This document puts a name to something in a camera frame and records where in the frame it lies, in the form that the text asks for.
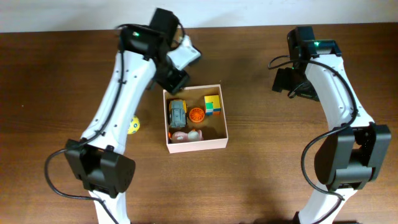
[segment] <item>open box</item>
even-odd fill
[[[187,103],[187,114],[192,108],[199,107],[205,110],[205,96],[219,95],[221,113],[206,115],[201,123],[194,123],[189,118],[184,128],[171,128],[169,122],[169,103],[172,100],[185,100]],[[176,95],[171,95],[163,90],[164,120],[166,128],[166,145],[170,153],[190,152],[204,149],[225,148],[228,142],[228,132],[226,128],[223,95],[221,85],[206,85],[186,87]],[[201,130],[204,140],[197,142],[171,143],[169,132],[173,135],[176,131],[188,133],[192,129]]]

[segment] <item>wood grain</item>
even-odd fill
[[[133,222],[266,223],[291,219],[312,189],[300,155],[327,129],[321,105],[271,91],[266,66],[287,54],[294,26],[188,29],[203,59],[187,71],[190,85],[220,83],[228,125],[226,149],[169,154],[162,90],[145,92],[140,130],[125,155],[137,163],[127,191]],[[393,140],[376,182],[344,206],[337,220],[398,220],[398,24],[314,26],[335,39],[364,108],[388,124]],[[100,105],[116,54],[113,31],[0,34],[0,222],[96,223],[92,202],[62,198],[45,183],[45,158],[78,139]],[[308,156],[310,177],[315,179]],[[88,195],[65,158],[51,165],[60,190]]]

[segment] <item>yellow ball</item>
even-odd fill
[[[139,120],[137,116],[134,116],[132,120],[130,121],[130,128],[129,131],[127,132],[128,134],[134,134],[138,131],[139,129]]]

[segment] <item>cardboard box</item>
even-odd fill
[[[189,118],[184,128],[171,128],[169,123],[169,103],[172,100],[185,100],[187,103],[187,115],[192,108],[200,107],[205,109],[205,96],[219,95],[221,104],[221,113],[218,115],[205,116],[201,123],[193,123]],[[205,149],[225,148],[228,142],[228,132],[225,121],[223,95],[221,94],[221,85],[206,85],[186,87],[176,95],[171,95],[163,90],[164,104],[164,123],[166,145],[170,153],[190,152]],[[192,129],[201,130],[204,141],[171,143],[169,132],[173,134],[176,131],[189,132]]]

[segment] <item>white wall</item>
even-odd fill
[[[147,24],[156,7],[185,27],[398,22],[398,0],[1,0],[0,32]]]

